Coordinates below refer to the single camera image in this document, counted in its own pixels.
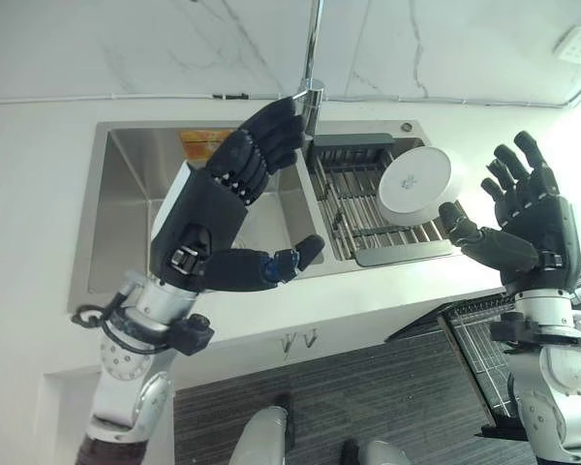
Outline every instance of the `white cabinet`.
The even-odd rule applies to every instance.
[[[175,388],[188,388],[299,361],[332,356],[381,344],[437,307],[437,301],[321,321],[313,325],[212,344],[195,356],[179,356],[173,365]]]

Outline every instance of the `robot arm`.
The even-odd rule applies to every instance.
[[[201,351],[213,336],[206,318],[190,315],[199,293],[275,288],[321,251],[317,235],[273,257],[231,248],[246,206],[271,174],[295,163],[302,131],[293,100],[283,99],[241,125],[203,169],[184,163],[153,224],[150,275],[128,272],[107,307],[83,305],[74,314],[74,323],[104,332],[102,375],[77,464],[141,463],[170,393],[174,357]],[[128,298],[134,303],[125,305]]]
[[[515,138],[528,173],[504,145],[482,188],[495,201],[501,231],[478,229],[453,203],[440,208],[449,238],[464,254],[501,273],[515,311],[491,325],[507,344],[518,416],[539,464],[581,463],[581,319],[570,306],[581,255],[569,203],[535,140]]]

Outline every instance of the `marble wall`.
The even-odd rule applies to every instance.
[[[581,0],[324,0],[327,95],[560,103]],[[311,0],[0,0],[0,98],[292,93]]]

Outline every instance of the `chrome faucet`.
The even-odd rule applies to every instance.
[[[317,131],[319,120],[319,109],[321,109],[322,93],[325,85],[312,78],[314,67],[314,52],[319,41],[321,29],[323,0],[313,0],[312,11],[310,13],[310,29],[308,31],[308,45],[306,46],[306,62],[303,70],[303,77],[299,84],[299,91],[293,97],[295,100],[301,99],[301,114],[306,124],[305,134],[313,137]]]

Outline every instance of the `floor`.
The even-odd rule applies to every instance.
[[[289,465],[335,465],[349,437],[389,441],[414,465],[535,464],[527,443],[474,436],[485,416],[440,331],[177,392],[176,464],[227,464],[283,391],[295,398]]]

